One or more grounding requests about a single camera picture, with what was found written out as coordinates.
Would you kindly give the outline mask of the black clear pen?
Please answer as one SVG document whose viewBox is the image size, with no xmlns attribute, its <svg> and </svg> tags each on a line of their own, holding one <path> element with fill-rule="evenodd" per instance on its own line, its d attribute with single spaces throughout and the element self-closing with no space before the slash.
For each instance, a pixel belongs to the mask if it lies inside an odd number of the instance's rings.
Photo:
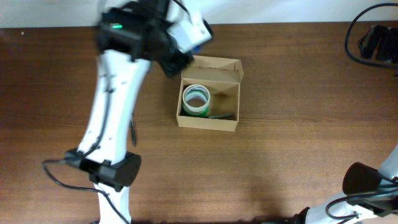
<svg viewBox="0 0 398 224">
<path fill-rule="evenodd" d="M 130 129 L 131 129 L 131 141 L 132 141 L 132 145 L 134 147 L 137 146 L 137 136 L 136 136 L 136 127 L 135 127 L 135 122 L 134 122 L 134 115 L 131 115 L 131 119 L 130 119 Z"/>
</svg>

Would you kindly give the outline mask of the brown cardboard box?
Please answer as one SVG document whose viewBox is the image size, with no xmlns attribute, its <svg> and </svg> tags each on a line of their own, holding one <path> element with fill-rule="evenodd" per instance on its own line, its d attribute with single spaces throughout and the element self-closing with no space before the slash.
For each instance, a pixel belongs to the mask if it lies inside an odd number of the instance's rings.
<svg viewBox="0 0 398 224">
<path fill-rule="evenodd" d="M 178 126 L 235 131 L 243 76 L 240 59 L 195 56 L 181 73 L 176 113 Z M 219 114 L 234 114 L 234 120 L 208 118 Z"/>
</svg>

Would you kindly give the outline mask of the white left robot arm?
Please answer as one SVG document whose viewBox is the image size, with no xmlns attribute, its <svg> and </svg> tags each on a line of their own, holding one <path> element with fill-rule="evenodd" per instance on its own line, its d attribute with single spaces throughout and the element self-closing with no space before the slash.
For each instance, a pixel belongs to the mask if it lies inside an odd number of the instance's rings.
<svg viewBox="0 0 398 224">
<path fill-rule="evenodd" d="M 129 1 L 101 14 L 96 27 L 98 77 L 85 135 L 64 162 L 88 173 L 99 196 L 101 223 L 130 223 L 129 188 L 141 157 L 126 139 L 140 87 L 153 63 L 172 77 L 213 37 L 201 12 L 183 6 L 168 16 L 172 1 Z"/>
</svg>

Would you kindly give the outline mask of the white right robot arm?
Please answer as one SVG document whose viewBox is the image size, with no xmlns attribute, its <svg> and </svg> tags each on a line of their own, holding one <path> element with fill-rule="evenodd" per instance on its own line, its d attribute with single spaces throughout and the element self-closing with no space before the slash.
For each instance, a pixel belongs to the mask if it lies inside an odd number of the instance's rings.
<svg viewBox="0 0 398 224">
<path fill-rule="evenodd" d="M 397 29 L 371 26 L 358 41 L 361 58 L 397 63 Z M 356 162 L 343 179 L 342 191 L 317 207 L 307 207 L 291 218 L 274 223 L 360 223 L 397 215 L 397 148 L 378 169 Z"/>
</svg>

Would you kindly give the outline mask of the blue pen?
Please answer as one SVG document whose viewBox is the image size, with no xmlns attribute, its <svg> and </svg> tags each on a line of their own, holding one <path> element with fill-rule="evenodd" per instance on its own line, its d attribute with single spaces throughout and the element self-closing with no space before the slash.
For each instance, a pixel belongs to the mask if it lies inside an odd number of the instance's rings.
<svg viewBox="0 0 398 224">
<path fill-rule="evenodd" d="M 194 47 L 194 48 L 192 49 L 193 54 L 200 53 L 201 50 L 202 50 L 202 48 L 203 48 L 202 45 L 197 45 L 196 47 Z"/>
</svg>

